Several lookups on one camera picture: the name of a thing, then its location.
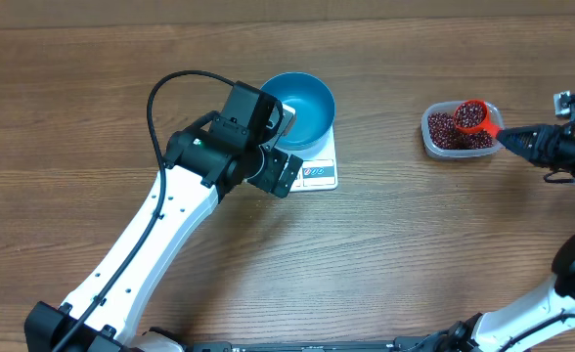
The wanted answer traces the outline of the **red measuring scoop blue handle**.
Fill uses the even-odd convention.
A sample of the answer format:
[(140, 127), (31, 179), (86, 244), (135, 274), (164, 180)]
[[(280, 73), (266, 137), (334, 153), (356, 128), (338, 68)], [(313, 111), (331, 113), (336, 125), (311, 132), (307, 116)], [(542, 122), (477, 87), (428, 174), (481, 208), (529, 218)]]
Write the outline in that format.
[(460, 104), (453, 114), (454, 126), (470, 135), (481, 132), (495, 139), (502, 128), (491, 120), (487, 104), (480, 100), (468, 100)]

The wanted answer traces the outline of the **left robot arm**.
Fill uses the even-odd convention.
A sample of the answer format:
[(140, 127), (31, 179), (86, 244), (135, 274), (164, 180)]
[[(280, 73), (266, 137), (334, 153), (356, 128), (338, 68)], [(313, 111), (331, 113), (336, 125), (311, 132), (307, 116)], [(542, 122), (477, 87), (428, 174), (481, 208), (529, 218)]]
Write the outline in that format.
[(30, 351), (183, 351), (170, 332), (138, 333), (158, 283), (194, 230), (241, 182), (278, 198), (302, 164), (277, 149), (294, 108), (243, 82), (212, 110), (175, 132), (155, 182), (111, 250), (55, 308), (39, 302), (24, 322)]

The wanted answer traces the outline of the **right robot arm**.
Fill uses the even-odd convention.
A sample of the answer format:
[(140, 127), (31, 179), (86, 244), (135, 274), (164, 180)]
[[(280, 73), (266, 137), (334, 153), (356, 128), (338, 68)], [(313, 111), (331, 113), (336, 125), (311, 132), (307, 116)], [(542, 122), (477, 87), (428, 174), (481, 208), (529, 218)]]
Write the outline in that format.
[[(507, 150), (549, 169), (547, 183), (575, 184), (575, 135), (568, 125), (539, 124), (493, 128)], [(575, 234), (560, 248), (552, 275), (510, 305), (477, 314), (441, 332), (435, 351), (528, 351), (562, 332), (575, 329)]]

